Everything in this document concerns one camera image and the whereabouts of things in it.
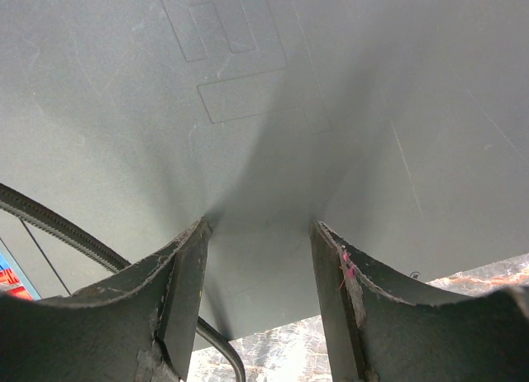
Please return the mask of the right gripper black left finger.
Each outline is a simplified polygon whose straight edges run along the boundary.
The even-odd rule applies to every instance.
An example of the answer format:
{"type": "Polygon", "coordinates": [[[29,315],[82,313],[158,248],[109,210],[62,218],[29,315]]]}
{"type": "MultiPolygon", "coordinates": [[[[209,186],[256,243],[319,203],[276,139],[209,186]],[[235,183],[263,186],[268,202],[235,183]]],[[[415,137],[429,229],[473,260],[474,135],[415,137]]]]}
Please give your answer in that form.
{"type": "Polygon", "coordinates": [[[1,297],[4,381],[183,381],[211,230],[169,244],[69,297],[1,297]]]}

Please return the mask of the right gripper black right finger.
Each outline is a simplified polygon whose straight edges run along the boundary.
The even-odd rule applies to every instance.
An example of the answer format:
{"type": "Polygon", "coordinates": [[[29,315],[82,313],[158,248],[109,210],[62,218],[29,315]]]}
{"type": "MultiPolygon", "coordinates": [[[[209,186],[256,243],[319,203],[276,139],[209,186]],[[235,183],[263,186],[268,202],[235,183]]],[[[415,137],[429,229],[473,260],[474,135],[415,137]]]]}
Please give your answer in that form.
{"type": "Polygon", "coordinates": [[[335,381],[525,381],[528,289],[470,297],[408,277],[323,222],[312,263],[335,381]]]}

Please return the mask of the dark grey network switch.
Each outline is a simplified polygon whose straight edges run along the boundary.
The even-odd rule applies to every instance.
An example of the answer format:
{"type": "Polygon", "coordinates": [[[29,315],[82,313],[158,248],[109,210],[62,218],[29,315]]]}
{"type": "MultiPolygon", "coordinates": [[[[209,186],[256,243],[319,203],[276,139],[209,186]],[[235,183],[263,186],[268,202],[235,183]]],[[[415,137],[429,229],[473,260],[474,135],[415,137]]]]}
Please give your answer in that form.
{"type": "Polygon", "coordinates": [[[1,0],[1,181],[130,261],[200,217],[230,338],[309,226],[429,281],[528,250],[528,0],[1,0]]]}

